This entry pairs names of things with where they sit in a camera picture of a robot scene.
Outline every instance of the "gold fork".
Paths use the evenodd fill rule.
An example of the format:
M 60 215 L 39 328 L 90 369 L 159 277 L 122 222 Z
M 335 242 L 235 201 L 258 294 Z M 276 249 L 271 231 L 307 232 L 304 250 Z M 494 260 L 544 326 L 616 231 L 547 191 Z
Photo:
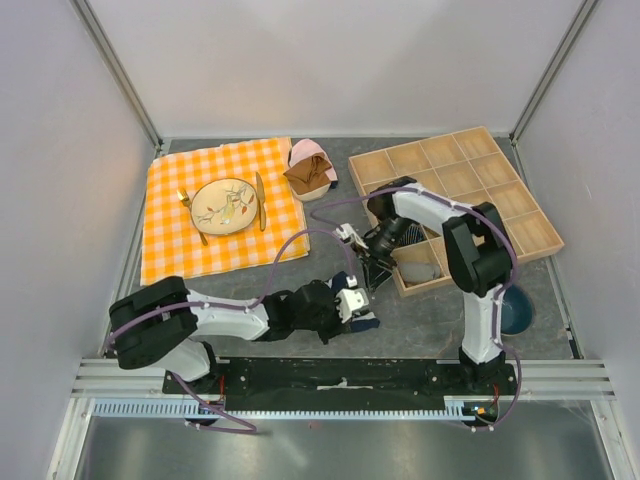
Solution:
M 184 188 L 179 188 L 176 193 L 178 194 L 178 200 L 180 200 L 180 203 L 182 203 L 189 209 L 189 215 L 191 215 L 191 199 L 189 198 L 189 194 L 187 193 L 187 191 Z M 202 233 L 200 230 L 198 230 L 198 233 L 200 234 L 200 241 L 202 241 L 202 244 L 205 247 L 209 245 L 209 242 L 207 242 L 207 237 L 204 236 L 204 233 Z

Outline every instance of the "brown cloth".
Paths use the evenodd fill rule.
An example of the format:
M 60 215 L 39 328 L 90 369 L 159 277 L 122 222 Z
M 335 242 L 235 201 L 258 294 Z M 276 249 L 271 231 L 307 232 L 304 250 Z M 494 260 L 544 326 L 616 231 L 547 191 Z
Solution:
M 331 183 L 325 173 L 331 168 L 331 162 L 322 155 L 312 155 L 296 163 L 284 172 L 284 176 L 297 195 L 305 195 Z

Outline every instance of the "pink cloth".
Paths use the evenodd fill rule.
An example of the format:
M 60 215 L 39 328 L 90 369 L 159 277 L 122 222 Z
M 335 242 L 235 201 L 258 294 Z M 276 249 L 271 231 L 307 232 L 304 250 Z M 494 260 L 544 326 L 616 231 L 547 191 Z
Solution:
M 296 143 L 291 149 L 291 159 L 289 160 L 289 167 L 293 167 L 296 163 L 301 162 L 305 158 L 312 157 L 313 155 L 322 155 L 329 163 L 331 163 L 327 152 L 322 150 L 322 147 L 320 145 L 318 145 L 313 140 L 305 138 L 304 140 L 300 140 L 298 143 Z M 325 173 L 329 180 L 331 180 L 332 182 L 336 182 L 338 180 L 338 174 L 333 168 L 332 163 L 331 168 L 325 171 Z

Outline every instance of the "glossy gray floor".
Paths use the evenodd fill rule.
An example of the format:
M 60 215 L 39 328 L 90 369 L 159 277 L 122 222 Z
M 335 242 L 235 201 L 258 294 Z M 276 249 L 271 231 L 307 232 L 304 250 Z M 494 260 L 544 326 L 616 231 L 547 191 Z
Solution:
M 256 437 L 180 421 L 94 418 L 77 480 L 607 480 L 588 404 L 519 404 L 493 433 L 437 422 L 256 422 Z
M 412 138 L 319 138 L 338 172 L 340 184 L 323 199 L 305 204 L 309 227 L 319 224 L 308 215 L 310 208 L 323 202 L 357 196 L 347 169 L 349 156 L 385 148 Z M 513 161 L 513 151 L 507 139 L 497 139 Z M 236 142 L 237 139 L 174 140 L 171 153 Z M 350 222 L 360 232 L 369 223 L 360 204 L 346 205 L 331 213 L 340 222 Z M 295 290 L 316 278 L 327 279 L 343 270 L 342 250 L 324 236 L 311 237 L 311 252 L 305 258 L 284 262 L 279 266 L 273 291 Z M 189 288 L 217 297 L 249 298 L 261 293 L 269 267 L 255 267 L 234 272 L 194 278 Z M 544 260 L 524 265 L 520 286 L 533 301 L 536 314 L 533 326 L 520 336 L 506 339 L 523 358 L 571 358 L 567 335 Z M 208 339 L 218 355 L 254 356 L 314 356 L 314 357 L 421 357 L 457 358 L 462 342 L 464 322 L 462 294 L 455 287 L 443 287 L 430 292 L 401 298 L 392 281 L 383 285 L 372 300 L 372 310 L 382 321 L 378 330 L 337 337 L 324 346 L 311 332 L 295 332 L 287 340 L 275 343 L 250 343 L 237 338 Z

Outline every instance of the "orange checkered cloth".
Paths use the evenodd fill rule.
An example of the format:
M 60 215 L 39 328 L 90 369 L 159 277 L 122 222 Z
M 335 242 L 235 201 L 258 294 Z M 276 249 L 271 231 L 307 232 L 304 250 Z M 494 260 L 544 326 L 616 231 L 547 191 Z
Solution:
M 147 176 L 140 284 L 149 285 L 169 275 L 190 278 L 273 262 L 289 237 L 306 228 L 302 203 L 293 197 L 283 175 L 290 149 L 291 139 L 272 138 L 156 159 Z M 256 172 L 264 182 L 265 231 L 260 231 L 256 216 L 246 229 L 225 236 L 207 235 L 209 245 L 202 245 L 176 191 L 184 188 L 193 198 L 200 187 L 229 177 L 255 185 Z M 309 238 L 303 235 L 287 248 L 282 260 L 308 252 Z

